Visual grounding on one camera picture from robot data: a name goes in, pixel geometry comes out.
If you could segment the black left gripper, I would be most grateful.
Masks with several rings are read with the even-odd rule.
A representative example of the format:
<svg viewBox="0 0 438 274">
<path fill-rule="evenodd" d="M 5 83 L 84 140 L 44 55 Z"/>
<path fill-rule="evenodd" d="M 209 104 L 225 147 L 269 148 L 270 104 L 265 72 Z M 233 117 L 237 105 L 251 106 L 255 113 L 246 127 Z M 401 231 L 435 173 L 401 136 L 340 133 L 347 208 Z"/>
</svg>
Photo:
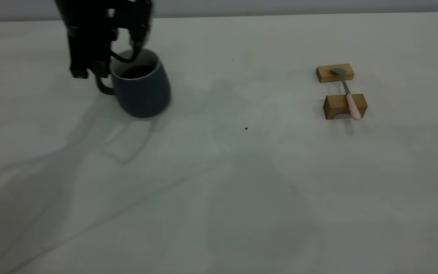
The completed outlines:
<svg viewBox="0 0 438 274">
<path fill-rule="evenodd" d="M 126 9 L 129 1 L 56 0 L 54 3 L 67 30 L 72 77 L 87 79 L 91 71 L 97 77 L 107 78 L 110 74 L 111 43 L 93 43 L 89 40 L 101 36 L 105 36 L 105 40 L 117 40 L 119 31 L 114 16 Z M 115 14 L 109 14 L 110 10 L 115 10 Z M 147 42 L 152 10 L 152 0 L 132 2 L 129 28 L 132 57 L 138 57 Z"/>
</svg>

